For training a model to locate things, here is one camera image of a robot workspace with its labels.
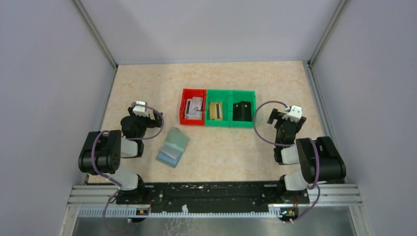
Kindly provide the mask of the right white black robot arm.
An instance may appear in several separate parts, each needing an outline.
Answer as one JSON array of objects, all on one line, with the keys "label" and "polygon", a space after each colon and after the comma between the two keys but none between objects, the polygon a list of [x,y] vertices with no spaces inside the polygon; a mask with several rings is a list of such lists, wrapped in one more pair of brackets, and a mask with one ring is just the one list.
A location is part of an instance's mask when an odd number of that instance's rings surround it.
[{"label": "right white black robot arm", "polygon": [[268,123],[275,124],[274,160],[279,165],[299,165],[300,169],[279,179],[277,197],[284,203],[302,196],[310,184],[337,182],[346,177],[346,165],[329,136],[296,138],[306,122],[303,116],[293,116],[273,109]]}]

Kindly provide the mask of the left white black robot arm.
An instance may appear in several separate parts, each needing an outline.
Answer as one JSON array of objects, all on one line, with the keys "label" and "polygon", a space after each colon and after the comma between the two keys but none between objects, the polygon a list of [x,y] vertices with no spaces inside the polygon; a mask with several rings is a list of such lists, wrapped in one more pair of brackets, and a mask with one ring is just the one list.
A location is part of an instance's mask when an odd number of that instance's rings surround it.
[{"label": "left white black robot arm", "polygon": [[78,158],[82,173],[100,176],[117,187],[111,200],[117,204],[140,204],[150,199],[142,177],[125,167],[121,161],[139,158],[144,152],[144,140],[149,128],[164,127],[163,113],[138,103],[128,108],[129,115],[120,121],[120,130],[89,132]]}]

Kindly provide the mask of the grey-green card holder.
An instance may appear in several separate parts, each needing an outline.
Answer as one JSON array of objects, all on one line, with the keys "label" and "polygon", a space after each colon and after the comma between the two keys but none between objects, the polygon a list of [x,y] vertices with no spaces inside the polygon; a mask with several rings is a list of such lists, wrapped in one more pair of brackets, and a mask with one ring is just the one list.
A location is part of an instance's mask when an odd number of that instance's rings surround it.
[{"label": "grey-green card holder", "polygon": [[164,145],[160,148],[156,160],[175,168],[188,145],[189,138],[177,127],[169,130]]}]

